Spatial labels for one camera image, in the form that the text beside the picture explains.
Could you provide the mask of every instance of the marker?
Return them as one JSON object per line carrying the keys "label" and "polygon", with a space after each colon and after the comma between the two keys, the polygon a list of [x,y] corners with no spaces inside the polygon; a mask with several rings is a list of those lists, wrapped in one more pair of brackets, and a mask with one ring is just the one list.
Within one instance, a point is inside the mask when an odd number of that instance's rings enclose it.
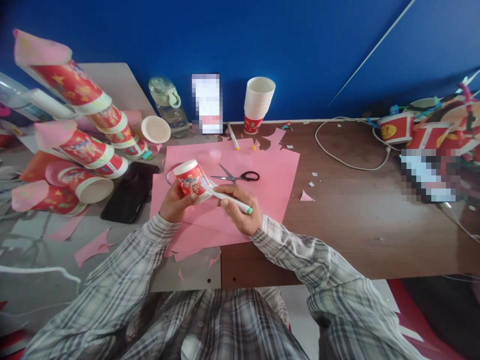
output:
{"label": "marker", "polygon": [[235,145],[235,149],[237,149],[237,151],[239,151],[240,146],[239,146],[239,143],[237,142],[237,139],[235,138],[235,134],[234,134],[234,131],[232,130],[232,127],[230,126],[230,123],[227,122],[226,126],[227,126],[228,130],[230,130],[231,140],[233,141],[233,145]]}
{"label": "marker", "polygon": [[227,199],[228,201],[231,201],[231,202],[237,204],[238,207],[240,208],[240,210],[242,210],[245,214],[250,215],[252,213],[253,209],[250,206],[248,206],[247,204],[244,204],[243,202],[238,201],[237,199],[235,199],[231,196],[228,196],[226,194],[222,194],[220,192],[214,191],[214,188],[210,185],[202,184],[202,186],[207,192],[209,192],[213,196],[216,196],[219,199]]}

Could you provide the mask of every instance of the hand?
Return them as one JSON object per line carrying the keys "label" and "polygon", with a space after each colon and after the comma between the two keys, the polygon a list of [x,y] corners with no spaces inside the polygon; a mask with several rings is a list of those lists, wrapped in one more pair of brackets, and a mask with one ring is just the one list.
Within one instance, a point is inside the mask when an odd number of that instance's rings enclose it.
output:
{"label": "hand", "polygon": [[257,198],[237,185],[220,185],[213,188],[217,193],[227,194],[232,198],[240,200],[242,203],[250,206],[253,211],[250,215],[242,212],[239,206],[233,201],[218,199],[217,205],[225,209],[226,213],[232,218],[236,227],[242,234],[252,236],[260,225],[262,225],[262,211],[260,210]]}
{"label": "hand", "polygon": [[158,213],[170,223],[181,223],[185,216],[185,210],[193,205],[198,198],[199,196],[196,193],[185,196],[180,183],[175,179],[170,190],[166,193]]}

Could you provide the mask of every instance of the plaid shirt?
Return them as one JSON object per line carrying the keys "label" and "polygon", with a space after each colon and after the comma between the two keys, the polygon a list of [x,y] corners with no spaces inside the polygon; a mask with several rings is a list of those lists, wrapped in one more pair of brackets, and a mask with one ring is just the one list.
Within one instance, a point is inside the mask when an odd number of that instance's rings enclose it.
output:
{"label": "plaid shirt", "polygon": [[[149,294],[179,225],[156,215],[129,234],[88,276],[81,295],[35,335],[23,358],[307,359],[288,329],[278,288]],[[422,359],[370,280],[331,247],[265,215],[251,240],[308,287],[320,358]],[[129,324],[132,336],[126,336]]]}

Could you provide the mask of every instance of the person's right hand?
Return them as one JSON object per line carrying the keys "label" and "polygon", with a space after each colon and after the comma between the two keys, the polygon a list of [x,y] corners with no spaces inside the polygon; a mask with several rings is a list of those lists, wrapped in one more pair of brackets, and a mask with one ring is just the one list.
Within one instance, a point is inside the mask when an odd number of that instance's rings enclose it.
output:
{"label": "person's right hand", "polygon": [[229,201],[228,199],[220,201],[220,199],[218,199],[217,205],[225,209],[226,213],[232,218],[242,234],[250,237],[260,229],[260,225],[262,225],[262,211],[254,195],[245,191],[240,186],[233,184],[216,186],[213,190],[217,193],[227,194],[232,198],[240,200],[253,209],[251,214],[248,215],[240,210],[239,206],[233,201]]}

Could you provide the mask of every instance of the water bottle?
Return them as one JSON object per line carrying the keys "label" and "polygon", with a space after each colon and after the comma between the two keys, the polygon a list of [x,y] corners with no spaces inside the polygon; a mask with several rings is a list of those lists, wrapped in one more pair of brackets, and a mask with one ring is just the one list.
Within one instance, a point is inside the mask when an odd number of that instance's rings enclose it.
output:
{"label": "water bottle", "polygon": [[54,118],[30,101],[23,98],[29,90],[21,83],[0,72],[0,103],[22,114],[33,122],[50,122]]}
{"label": "water bottle", "polygon": [[183,138],[190,134],[190,125],[175,85],[167,77],[155,76],[148,82],[156,108],[170,126],[171,136]]}

